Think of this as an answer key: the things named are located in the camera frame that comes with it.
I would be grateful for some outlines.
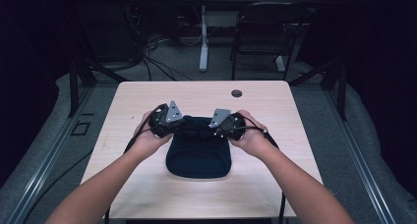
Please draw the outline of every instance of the round black object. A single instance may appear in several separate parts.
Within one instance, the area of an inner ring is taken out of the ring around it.
[[[232,164],[226,137],[215,136],[211,118],[184,116],[166,154],[166,167],[174,175],[209,179],[226,176]]]

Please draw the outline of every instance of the table leg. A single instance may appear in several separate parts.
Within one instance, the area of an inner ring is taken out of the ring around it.
[[[208,70],[208,57],[209,57],[209,45],[208,45],[208,26],[206,23],[206,6],[202,7],[202,54],[200,55],[200,71],[205,72]]]

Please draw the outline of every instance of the white table leg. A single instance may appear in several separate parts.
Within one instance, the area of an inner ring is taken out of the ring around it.
[[[278,69],[279,73],[285,72],[285,65],[284,65],[284,61],[282,60],[282,56],[279,55],[275,59],[275,65],[276,65],[276,68]]]
[[[200,71],[205,72],[208,70],[208,57],[209,57],[209,45],[208,45],[208,27],[206,23],[206,6],[202,7],[202,54],[200,55]]]

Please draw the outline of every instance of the table top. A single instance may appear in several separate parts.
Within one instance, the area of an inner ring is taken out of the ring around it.
[[[241,90],[234,97],[232,90]],[[281,81],[121,83],[116,91],[82,182],[119,157],[142,115],[175,100],[183,115],[212,117],[216,108],[246,109],[268,127],[280,149],[322,181],[291,90]],[[277,217],[281,189],[268,168],[230,145],[232,167],[218,179],[171,174],[165,157],[171,141],[134,171],[111,205],[110,218],[214,219]],[[295,216],[287,203],[284,215]]]

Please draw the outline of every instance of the person's left hand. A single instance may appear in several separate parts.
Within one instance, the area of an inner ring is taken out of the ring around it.
[[[141,125],[145,122],[145,119],[148,117],[149,113],[150,111],[144,114],[142,122],[135,129],[134,135],[138,132]],[[143,132],[138,136],[130,150],[133,150],[133,152],[141,154],[145,157],[149,157],[153,155],[161,146],[168,143],[171,138],[172,134],[169,134],[161,139],[158,138],[150,131],[149,123],[146,122]]]

